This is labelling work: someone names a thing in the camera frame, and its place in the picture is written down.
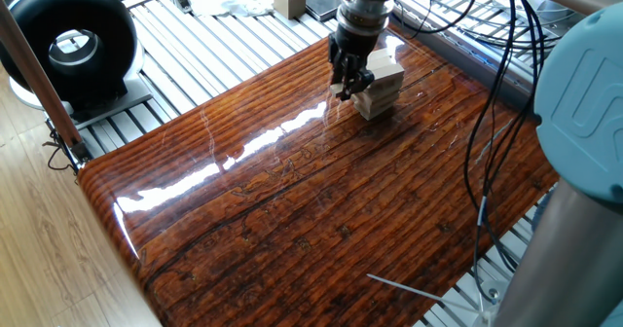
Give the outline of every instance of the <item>varnished tabletop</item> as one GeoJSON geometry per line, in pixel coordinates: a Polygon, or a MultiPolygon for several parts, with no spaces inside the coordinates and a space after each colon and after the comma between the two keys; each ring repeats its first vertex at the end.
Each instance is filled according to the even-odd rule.
{"type": "MultiPolygon", "coordinates": [[[[380,47],[405,80],[372,122],[330,97],[325,40],[80,172],[165,326],[410,326],[433,302],[366,273],[443,294],[469,269],[487,90],[396,32],[380,47]]],[[[499,233],[556,180],[534,128],[496,180],[499,233]]]]}

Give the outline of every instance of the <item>wooden floor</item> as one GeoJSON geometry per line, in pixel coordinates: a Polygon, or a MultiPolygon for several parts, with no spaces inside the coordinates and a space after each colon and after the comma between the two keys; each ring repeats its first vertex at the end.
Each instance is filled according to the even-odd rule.
{"type": "Polygon", "coordinates": [[[160,326],[48,135],[0,67],[0,326],[160,326]]]}

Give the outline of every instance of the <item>white cable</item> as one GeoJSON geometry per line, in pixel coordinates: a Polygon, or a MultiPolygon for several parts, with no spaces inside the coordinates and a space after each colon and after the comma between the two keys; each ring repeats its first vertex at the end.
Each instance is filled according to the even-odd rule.
{"type": "Polygon", "coordinates": [[[434,299],[434,300],[439,301],[439,302],[441,302],[441,303],[443,303],[445,305],[453,306],[453,307],[459,308],[459,309],[464,309],[464,310],[467,310],[467,311],[470,311],[470,312],[476,312],[478,314],[481,313],[477,309],[464,307],[461,304],[457,304],[457,303],[453,303],[453,302],[447,301],[447,300],[445,300],[443,298],[439,298],[439,297],[437,297],[435,295],[423,292],[423,291],[421,291],[419,289],[411,288],[411,287],[406,286],[404,284],[400,284],[400,283],[396,283],[396,282],[390,281],[388,279],[380,278],[380,277],[377,277],[377,276],[375,276],[373,274],[370,274],[370,273],[368,273],[368,277],[376,279],[377,281],[380,281],[382,283],[386,283],[386,284],[392,285],[394,287],[397,287],[397,288],[400,288],[400,289],[404,289],[404,290],[409,291],[409,292],[420,294],[421,296],[425,296],[426,298],[434,299]]]}

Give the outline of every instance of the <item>wood grain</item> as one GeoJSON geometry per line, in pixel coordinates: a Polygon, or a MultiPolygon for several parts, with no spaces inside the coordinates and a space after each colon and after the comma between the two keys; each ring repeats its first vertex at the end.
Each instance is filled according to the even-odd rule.
{"type": "Polygon", "coordinates": [[[52,322],[54,327],[111,327],[93,294],[56,315],[52,322]]]}
{"type": "Polygon", "coordinates": [[[37,304],[37,286],[29,280],[23,253],[9,229],[0,230],[0,321],[4,327],[40,327],[50,323],[37,304]]]}
{"type": "MultiPolygon", "coordinates": [[[[121,270],[75,176],[47,169],[53,148],[41,146],[50,140],[42,112],[19,103],[3,74],[0,67],[0,326],[51,326],[53,317],[93,292],[98,303],[101,297],[123,302],[111,311],[112,304],[101,300],[107,321],[116,323],[111,326],[123,326],[117,316],[133,326],[153,326],[153,313],[125,284],[129,273],[121,270]],[[15,106],[5,109],[3,102],[15,106]],[[116,290],[99,295],[104,286],[122,284],[124,296],[116,296],[116,290]]],[[[62,154],[53,161],[54,166],[67,163],[62,154]]],[[[96,325],[100,317],[91,314],[93,321],[80,326],[96,325]]]]}
{"type": "MultiPolygon", "coordinates": [[[[432,303],[366,273],[443,294],[468,270],[462,164],[487,90],[415,41],[380,43],[405,80],[371,122],[330,97],[325,40],[81,171],[163,325],[412,325],[432,303]]],[[[514,115],[500,105],[496,126],[514,115]]],[[[500,232],[556,180],[534,128],[496,181],[500,232]]]]}
{"type": "Polygon", "coordinates": [[[161,324],[143,299],[129,272],[115,274],[96,292],[95,297],[114,327],[160,327],[161,324]]]}
{"type": "MultiPolygon", "coordinates": [[[[58,172],[48,168],[48,160],[54,148],[42,147],[48,140],[50,130],[39,125],[19,136],[19,140],[32,161],[36,176],[41,180],[43,193],[48,195],[51,204],[64,204],[52,207],[56,225],[66,236],[67,250],[78,263],[81,275],[94,291],[121,268],[116,254],[109,250],[106,237],[92,216],[84,195],[74,187],[76,177],[72,172],[58,172]]],[[[65,167],[69,161],[60,154],[55,158],[54,167],[65,167]]]]}
{"type": "Polygon", "coordinates": [[[0,102],[6,108],[5,111],[0,111],[2,113],[2,117],[0,117],[0,133],[8,127],[11,127],[16,133],[22,133],[45,122],[42,111],[30,108],[19,102],[18,98],[11,91],[9,76],[2,65],[0,65],[0,83],[0,102]]]}

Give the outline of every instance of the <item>black cable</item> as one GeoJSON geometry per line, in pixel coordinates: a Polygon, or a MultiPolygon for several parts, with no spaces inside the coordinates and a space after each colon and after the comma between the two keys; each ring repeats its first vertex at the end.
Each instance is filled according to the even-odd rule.
{"type": "Polygon", "coordinates": [[[424,24],[426,23],[426,21],[428,20],[428,16],[430,16],[430,10],[432,10],[432,0],[428,0],[428,12],[426,12],[426,17],[424,17],[424,19],[421,21],[420,23],[420,27],[418,28],[418,30],[416,31],[415,34],[413,34],[413,36],[411,37],[411,39],[415,39],[416,36],[418,36],[421,33],[421,29],[424,27],[424,24]]]}
{"type": "MultiPolygon", "coordinates": [[[[531,91],[531,97],[529,98],[529,101],[527,102],[526,106],[524,107],[524,109],[520,112],[520,114],[518,115],[518,117],[513,121],[512,126],[509,128],[508,131],[506,131],[506,133],[504,134],[504,137],[502,138],[502,141],[498,144],[497,148],[495,149],[495,155],[497,154],[497,151],[499,150],[499,148],[503,145],[503,141],[506,139],[506,137],[509,135],[509,133],[511,131],[513,131],[512,133],[512,137],[508,143],[508,145],[506,146],[506,149],[499,161],[499,163],[497,164],[497,167],[495,168],[494,174],[491,177],[491,179],[489,179],[489,175],[490,175],[490,170],[491,170],[491,166],[493,165],[493,162],[495,160],[495,158],[492,158],[491,162],[487,165],[487,171],[486,171],[486,188],[483,191],[484,193],[487,193],[488,191],[490,191],[492,189],[493,183],[500,171],[500,168],[502,166],[502,164],[504,163],[504,160],[506,159],[510,149],[512,148],[512,145],[517,137],[517,134],[519,132],[519,130],[521,129],[521,126],[524,124],[524,121],[526,120],[528,113],[530,112],[530,108],[531,105],[533,103],[534,100],[534,95],[535,95],[535,91],[536,91],[536,85],[538,82],[538,76],[540,74],[540,70],[542,70],[543,67],[543,59],[544,59],[544,50],[546,49],[545,46],[545,41],[544,41],[544,36],[542,33],[542,27],[540,25],[540,20],[538,19],[538,15],[536,14],[536,12],[531,8],[531,5],[528,3],[527,0],[521,0],[522,3],[524,4],[524,8],[527,10],[527,14],[528,16],[528,20],[529,20],[529,24],[530,24],[530,29],[531,29],[531,49],[532,49],[532,71],[533,71],[533,85],[532,85],[532,91],[531,91]],[[536,30],[539,32],[539,45],[540,47],[537,48],[536,47],[536,36],[534,34],[534,29],[536,28],[536,30]],[[541,55],[541,61],[539,62],[538,58],[537,58],[537,50],[540,50],[540,55],[541,55]]],[[[501,255],[502,257],[502,261],[504,261],[505,265],[508,265],[506,263],[506,260],[508,260],[509,264],[512,265],[513,267],[516,267],[516,264],[514,263],[514,260],[512,259],[512,257],[510,255],[508,255],[507,253],[505,253],[505,255],[501,255]]]]}
{"type": "MultiPolygon", "coordinates": [[[[469,168],[469,156],[471,155],[471,149],[473,146],[473,141],[475,139],[475,135],[482,123],[482,120],[484,119],[484,115],[486,114],[487,110],[489,109],[489,107],[491,106],[491,104],[493,103],[493,101],[495,101],[499,90],[501,88],[501,84],[502,84],[502,78],[506,72],[506,63],[507,60],[509,59],[509,55],[510,55],[510,51],[512,49],[512,42],[513,42],[513,36],[515,33],[515,25],[516,25],[516,21],[517,21],[517,15],[516,15],[516,11],[515,11],[515,0],[511,0],[511,22],[510,22],[510,31],[509,31],[509,36],[507,39],[507,47],[504,50],[504,54],[502,56],[502,60],[500,61],[500,66],[499,69],[495,75],[495,80],[494,80],[494,84],[492,86],[492,92],[490,94],[490,96],[488,97],[488,100],[485,104],[485,107],[483,108],[483,111],[481,112],[481,116],[479,116],[478,121],[476,122],[476,125],[472,131],[472,135],[470,136],[470,144],[468,144],[468,153],[465,157],[465,168],[463,170],[463,176],[465,177],[465,184],[467,185],[467,192],[470,195],[470,198],[472,199],[472,203],[475,204],[475,208],[477,209],[477,211],[479,211],[480,213],[480,206],[477,205],[477,201],[475,200],[475,196],[473,195],[473,192],[471,190],[471,185],[469,184],[469,174],[468,174],[468,168],[469,168]]],[[[483,189],[483,196],[485,197],[488,192],[487,192],[488,188],[484,187],[483,189]]],[[[504,264],[504,266],[506,266],[506,268],[508,270],[510,270],[512,273],[515,271],[515,268],[517,267],[517,263],[508,255],[508,253],[506,252],[506,249],[504,248],[504,246],[501,244],[501,242],[499,241],[499,239],[495,236],[495,233],[493,231],[493,229],[491,228],[491,224],[489,223],[489,217],[487,215],[486,212],[486,205],[483,204],[481,206],[485,206],[484,209],[484,213],[482,214],[482,218],[479,219],[480,221],[482,221],[482,223],[485,225],[488,233],[490,234],[493,242],[494,242],[494,246],[502,260],[502,263],[504,264]]]]}
{"type": "Polygon", "coordinates": [[[73,159],[71,158],[71,152],[69,151],[69,148],[67,148],[67,145],[65,144],[65,142],[62,140],[62,137],[60,137],[56,129],[52,126],[52,123],[50,123],[50,120],[46,120],[46,125],[50,129],[50,138],[52,139],[53,142],[45,142],[43,146],[56,147],[56,149],[52,152],[50,159],[48,160],[48,167],[56,171],[62,171],[62,170],[71,168],[71,170],[74,173],[74,176],[78,175],[78,166],[74,163],[73,159]],[[65,167],[52,166],[52,160],[54,159],[58,151],[62,151],[62,153],[65,155],[65,157],[67,157],[67,159],[70,162],[65,167]]]}
{"type": "MultiPolygon", "coordinates": [[[[469,4],[467,5],[467,8],[465,9],[465,11],[463,11],[463,13],[460,14],[460,16],[458,16],[458,18],[456,18],[455,20],[449,22],[447,25],[442,26],[442,27],[437,28],[437,29],[434,29],[434,30],[423,30],[423,29],[420,29],[420,31],[418,31],[418,33],[422,33],[422,34],[436,34],[438,32],[442,32],[442,31],[446,31],[446,30],[450,29],[451,27],[457,25],[465,17],[467,17],[467,15],[469,14],[469,11],[471,11],[471,8],[474,6],[474,2],[476,2],[476,0],[471,0],[469,2],[469,4]]],[[[396,18],[396,15],[394,13],[392,13],[391,16],[396,18]]]]}
{"type": "MultiPolygon", "coordinates": [[[[492,90],[491,93],[489,94],[487,101],[485,102],[485,106],[483,107],[483,110],[481,111],[476,124],[474,125],[474,129],[472,130],[472,133],[469,137],[469,142],[467,144],[467,153],[465,154],[465,162],[463,165],[463,179],[465,181],[465,186],[467,188],[467,194],[469,195],[469,198],[472,202],[472,204],[474,205],[474,208],[476,209],[477,213],[478,213],[478,226],[477,226],[477,238],[476,238],[476,243],[475,243],[475,250],[474,250],[474,274],[476,275],[476,285],[479,287],[479,291],[481,292],[481,294],[483,295],[483,297],[489,298],[488,295],[484,294],[484,292],[482,292],[482,288],[480,287],[480,280],[478,277],[478,273],[477,273],[477,264],[478,264],[478,244],[480,241],[480,224],[482,222],[482,224],[485,226],[485,228],[487,229],[487,232],[490,234],[492,241],[494,242],[494,246],[502,260],[502,263],[504,264],[504,266],[506,266],[510,271],[514,272],[514,269],[516,268],[516,265],[512,265],[514,264],[514,262],[511,260],[508,260],[508,253],[506,253],[505,248],[503,247],[503,245],[501,244],[501,242],[499,242],[499,239],[495,236],[495,233],[493,231],[493,229],[491,228],[491,224],[489,222],[489,217],[487,214],[487,205],[486,205],[486,201],[485,201],[485,196],[487,195],[487,187],[485,187],[483,189],[483,200],[482,200],[482,204],[480,204],[480,206],[478,205],[478,201],[476,200],[476,197],[471,189],[471,185],[469,183],[469,161],[470,161],[470,157],[471,157],[471,150],[473,148],[473,144],[474,144],[474,140],[476,138],[476,134],[479,130],[480,125],[482,124],[482,121],[487,113],[487,111],[489,110],[489,107],[491,106],[491,104],[496,100],[497,94],[499,93],[499,90],[501,88],[501,83],[502,83],[502,79],[504,74],[506,73],[506,70],[508,68],[508,65],[510,63],[510,53],[511,50],[513,48],[513,40],[514,40],[514,34],[515,34],[515,25],[517,22],[517,14],[516,14],[516,10],[515,10],[515,0],[510,0],[511,2],[511,21],[510,21],[510,29],[509,29],[509,33],[508,33],[508,39],[507,39],[507,46],[504,50],[504,53],[502,55],[502,59],[500,61],[500,66],[497,70],[497,73],[495,74],[495,79],[494,79],[494,84],[492,85],[492,90]],[[483,207],[483,213],[481,214],[480,211],[480,207],[483,207]]],[[[493,142],[494,142],[494,134],[495,134],[495,130],[492,131],[492,139],[490,141],[490,143],[492,143],[492,145],[490,146],[491,149],[493,149],[493,142]]]]}
{"type": "MultiPolygon", "coordinates": [[[[507,39],[504,39],[504,38],[496,37],[496,36],[493,36],[493,35],[483,34],[481,32],[470,30],[470,29],[465,29],[465,28],[460,28],[460,31],[468,32],[468,33],[470,33],[470,34],[472,34],[474,36],[486,37],[486,38],[491,39],[491,40],[497,40],[497,41],[506,41],[507,40],[507,39]]],[[[544,41],[546,41],[546,42],[553,42],[553,41],[558,41],[558,40],[560,40],[562,38],[563,38],[562,36],[556,36],[556,37],[544,39],[544,41]]],[[[513,43],[515,43],[515,44],[531,44],[532,41],[513,40],[513,43]]]]}
{"type": "MultiPolygon", "coordinates": [[[[479,42],[479,43],[481,43],[481,44],[490,45],[490,46],[495,46],[495,47],[499,47],[499,48],[506,48],[506,45],[504,45],[504,44],[500,44],[500,43],[496,43],[496,42],[493,42],[493,41],[488,41],[488,40],[483,40],[483,39],[477,39],[477,38],[472,37],[472,36],[470,36],[470,37],[471,37],[472,39],[474,39],[474,40],[478,41],[478,42],[479,42]]],[[[545,50],[551,50],[551,49],[553,49],[554,47],[555,47],[555,45],[549,45],[549,46],[546,46],[546,47],[545,47],[545,50]]],[[[513,45],[513,49],[515,49],[515,50],[531,50],[531,49],[532,49],[532,47],[526,47],[526,46],[521,47],[521,46],[514,46],[514,45],[513,45]]]]}

